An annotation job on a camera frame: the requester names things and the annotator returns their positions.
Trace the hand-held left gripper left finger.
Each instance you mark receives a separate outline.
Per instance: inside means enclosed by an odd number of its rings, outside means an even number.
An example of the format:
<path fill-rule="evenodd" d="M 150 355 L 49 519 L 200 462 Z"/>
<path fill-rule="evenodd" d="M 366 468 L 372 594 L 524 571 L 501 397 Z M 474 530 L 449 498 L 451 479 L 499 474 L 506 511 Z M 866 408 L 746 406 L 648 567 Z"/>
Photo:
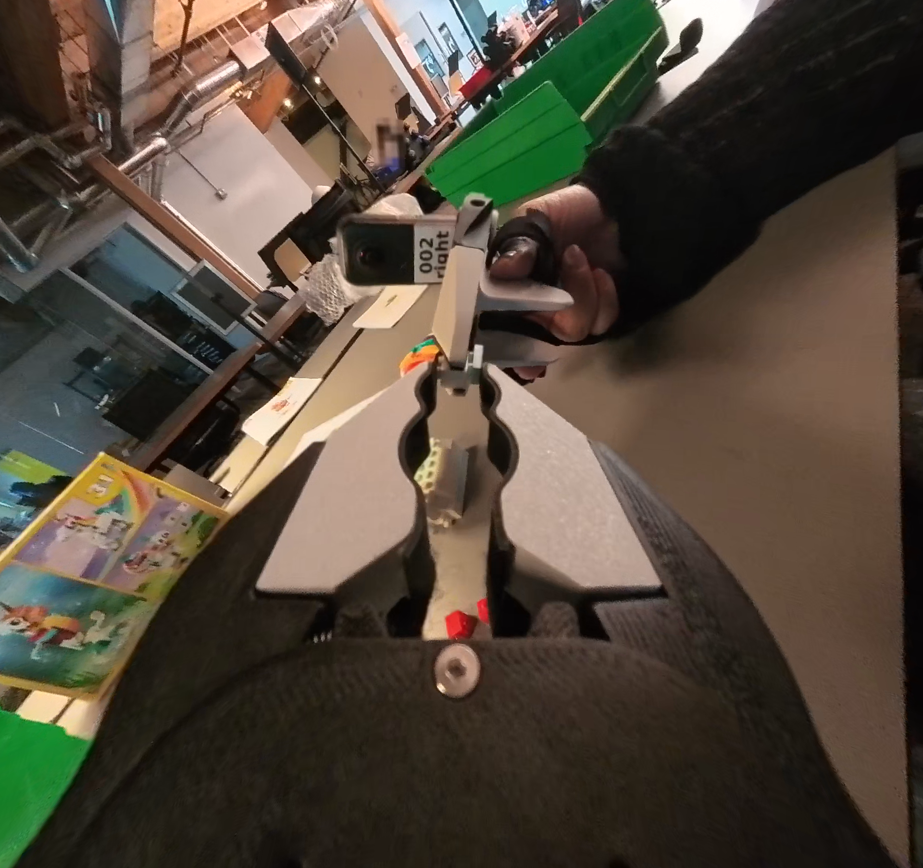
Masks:
<path fill-rule="evenodd" d="M 310 469 L 256 582 L 260 596 L 368 606 L 392 636 L 422 635 L 435 585 L 424 496 L 434 367 L 398 378 L 306 449 Z"/>

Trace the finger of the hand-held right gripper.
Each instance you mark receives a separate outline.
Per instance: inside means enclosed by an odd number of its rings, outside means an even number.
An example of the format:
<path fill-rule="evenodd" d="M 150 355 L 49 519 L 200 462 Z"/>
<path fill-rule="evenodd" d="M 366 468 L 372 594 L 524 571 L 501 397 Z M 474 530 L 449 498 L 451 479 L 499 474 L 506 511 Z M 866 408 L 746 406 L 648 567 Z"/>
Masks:
<path fill-rule="evenodd" d="M 449 252 L 431 332 L 441 347 L 442 355 L 454 365 L 463 364 L 467 352 L 473 347 L 480 281 L 485 265 L 486 252 L 483 249 L 456 245 Z"/>

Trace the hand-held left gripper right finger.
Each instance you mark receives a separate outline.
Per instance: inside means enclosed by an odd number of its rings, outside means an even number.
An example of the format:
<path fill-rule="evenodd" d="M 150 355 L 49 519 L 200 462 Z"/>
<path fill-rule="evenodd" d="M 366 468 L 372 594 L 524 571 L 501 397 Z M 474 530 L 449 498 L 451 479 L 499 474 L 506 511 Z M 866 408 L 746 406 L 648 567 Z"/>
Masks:
<path fill-rule="evenodd" d="M 506 374 L 485 375 L 487 455 L 499 471 L 487 555 L 494 636 L 525 636 L 549 605 L 602 636 L 596 608 L 660 599 L 636 518 L 588 437 Z"/>

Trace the small white lego piece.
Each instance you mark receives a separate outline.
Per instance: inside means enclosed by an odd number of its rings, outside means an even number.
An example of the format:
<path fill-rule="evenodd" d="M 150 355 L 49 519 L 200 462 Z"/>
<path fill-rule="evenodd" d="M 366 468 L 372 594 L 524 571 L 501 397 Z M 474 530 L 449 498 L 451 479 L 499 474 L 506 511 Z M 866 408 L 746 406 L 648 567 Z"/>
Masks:
<path fill-rule="evenodd" d="M 464 363 L 452 364 L 445 355 L 437 361 L 437 379 L 440 386 L 452 397 L 464 397 L 471 386 L 479 386 L 484 364 L 481 345 L 467 352 Z"/>

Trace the white and mint lego model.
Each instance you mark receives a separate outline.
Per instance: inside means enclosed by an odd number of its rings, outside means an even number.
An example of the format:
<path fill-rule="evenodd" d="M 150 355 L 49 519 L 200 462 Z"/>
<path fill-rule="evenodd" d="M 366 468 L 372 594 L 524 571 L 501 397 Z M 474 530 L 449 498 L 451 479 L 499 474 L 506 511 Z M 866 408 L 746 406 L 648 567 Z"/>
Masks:
<path fill-rule="evenodd" d="M 430 438 L 429 453 L 414 473 L 424 496 L 428 527 L 452 528 L 464 513 L 472 450 L 453 439 Z"/>

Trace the person's right forearm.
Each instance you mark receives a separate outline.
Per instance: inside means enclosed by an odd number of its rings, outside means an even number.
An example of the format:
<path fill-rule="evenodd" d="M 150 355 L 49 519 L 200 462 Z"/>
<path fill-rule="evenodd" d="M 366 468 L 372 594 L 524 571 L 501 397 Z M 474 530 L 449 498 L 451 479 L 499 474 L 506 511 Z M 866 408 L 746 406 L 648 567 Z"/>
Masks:
<path fill-rule="evenodd" d="M 763 222 L 922 126 L 922 0 L 777 0 L 576 182 L 617 225 L 624 335 L 693 297 Z"/>

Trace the orange lego build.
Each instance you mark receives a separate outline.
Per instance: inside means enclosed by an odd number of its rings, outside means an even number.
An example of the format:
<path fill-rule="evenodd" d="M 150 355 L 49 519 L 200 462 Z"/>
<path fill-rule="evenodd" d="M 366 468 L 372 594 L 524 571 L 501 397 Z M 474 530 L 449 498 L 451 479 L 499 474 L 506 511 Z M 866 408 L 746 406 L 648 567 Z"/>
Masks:
<path fill-rule="evenodd" d="M 399 363 L 399 376 L 405 377 L 421 365 L 438 362 L 441 356 L 441 347 L 432 335 L 428 335 L 402 358 Z"/>

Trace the colourful lego set box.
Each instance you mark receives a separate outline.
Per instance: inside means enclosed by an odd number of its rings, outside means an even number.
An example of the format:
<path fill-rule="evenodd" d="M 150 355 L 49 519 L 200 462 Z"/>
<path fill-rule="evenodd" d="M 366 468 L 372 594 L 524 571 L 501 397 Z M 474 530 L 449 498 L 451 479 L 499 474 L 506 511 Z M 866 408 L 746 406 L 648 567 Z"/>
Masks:
<path fill-rule="evenodd" d="M 69 475 L 6 451 L 1 496 L 2 686 L 76 698 L 117 679 L 226 518 L 209 482 L 106 454 Z"/>

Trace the person's right hand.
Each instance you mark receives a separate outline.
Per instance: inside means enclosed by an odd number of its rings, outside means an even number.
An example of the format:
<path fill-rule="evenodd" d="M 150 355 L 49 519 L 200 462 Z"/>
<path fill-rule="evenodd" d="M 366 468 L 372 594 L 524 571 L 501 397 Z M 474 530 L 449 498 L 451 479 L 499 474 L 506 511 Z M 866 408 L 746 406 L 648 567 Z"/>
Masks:
<path fill-rule="evenodd" d="M 560 286 L 573 303 L 554 312 L 489 313 L 480 324 L 485 329 L 526 335 L 553 345 L 593 343 L 613 328 L 618 317 L 615 279 L 622 256 L 617 223 L 582 183 L 530 198 L 513 216 L 530 213 L 541 213 L 548 220 Z"/>

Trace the white paper sheet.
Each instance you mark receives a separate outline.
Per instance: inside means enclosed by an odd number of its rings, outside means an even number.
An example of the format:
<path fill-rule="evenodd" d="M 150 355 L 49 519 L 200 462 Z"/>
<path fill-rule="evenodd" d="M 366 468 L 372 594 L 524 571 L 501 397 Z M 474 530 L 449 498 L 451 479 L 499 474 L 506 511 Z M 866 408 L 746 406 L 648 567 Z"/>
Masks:
<path fill-rule="evenodd" d="M 355 329 L 389 330 L 409 312 L 424 294 L 424 285 L 388 285 L 355 317 Z"/>

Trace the white bubble wrap roll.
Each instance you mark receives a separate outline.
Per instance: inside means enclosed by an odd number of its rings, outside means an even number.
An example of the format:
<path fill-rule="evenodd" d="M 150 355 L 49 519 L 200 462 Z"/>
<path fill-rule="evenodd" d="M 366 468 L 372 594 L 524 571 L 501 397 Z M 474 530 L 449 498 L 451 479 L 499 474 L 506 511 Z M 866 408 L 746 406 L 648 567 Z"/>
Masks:
<path fill-rule="evenodd" d="M 335 252 L 329 252 L 306 269 L 298 293 L 305 301 L 307 310 L 329 328 L 365 297 L 362 288 L 351 285 L 345 279 L 340 257 Z"/>

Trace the printed paper sheet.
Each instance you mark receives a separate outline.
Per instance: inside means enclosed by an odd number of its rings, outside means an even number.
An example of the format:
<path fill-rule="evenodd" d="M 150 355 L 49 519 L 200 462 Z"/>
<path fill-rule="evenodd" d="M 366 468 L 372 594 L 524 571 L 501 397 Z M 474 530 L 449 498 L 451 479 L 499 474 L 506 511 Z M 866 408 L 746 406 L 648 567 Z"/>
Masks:
<path fill-rule="evenodd" d="M 321 384 L 321 378 L 290 378 L 270 401 L 247 417 L 242 425 L 242 434 L 261 446 L 271 445 Z"/>

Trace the black hanging monitor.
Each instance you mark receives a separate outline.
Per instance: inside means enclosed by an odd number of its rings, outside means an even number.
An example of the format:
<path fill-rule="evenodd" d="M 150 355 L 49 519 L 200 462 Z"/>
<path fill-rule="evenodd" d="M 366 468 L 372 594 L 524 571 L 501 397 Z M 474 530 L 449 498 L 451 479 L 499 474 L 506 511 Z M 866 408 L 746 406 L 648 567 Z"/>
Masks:
<path fill-rule="evenodd" d="M 265 47 L 295 87 L 308 89 L 310 74 L 284 34 L 275 21 L 270 21 L 264 40 Z"/>

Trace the long green plastic bin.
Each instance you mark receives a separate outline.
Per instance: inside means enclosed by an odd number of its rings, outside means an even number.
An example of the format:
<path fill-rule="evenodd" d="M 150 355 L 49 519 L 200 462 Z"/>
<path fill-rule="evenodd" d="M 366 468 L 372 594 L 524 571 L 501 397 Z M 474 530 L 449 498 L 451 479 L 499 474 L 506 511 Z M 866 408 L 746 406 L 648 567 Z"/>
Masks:
<path fill-rule="evenodd" d="M 652 93 L 668 36 L 653 0 L 611 0 L 503 89 L 507 112 L 551 84 L 595 138 L 624 124 Z"/>

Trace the silver air duct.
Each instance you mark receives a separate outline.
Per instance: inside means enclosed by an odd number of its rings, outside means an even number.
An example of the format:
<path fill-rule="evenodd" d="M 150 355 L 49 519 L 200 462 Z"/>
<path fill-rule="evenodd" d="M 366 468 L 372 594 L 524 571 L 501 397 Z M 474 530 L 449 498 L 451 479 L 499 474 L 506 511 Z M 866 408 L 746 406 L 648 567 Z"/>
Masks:
<path fill-rule="evenodd" d="M 160 128 L 136 148 L 136 126 L 147 108 L 155 0 L 82 0 L 82 5 L 90 84 L 108 112 L 114 148 L 130 152 L 119 164 L 125 174 L 164 154 L 188 115 L 243 80 L 235 60 L 194 80 L 173 98 Z"/>

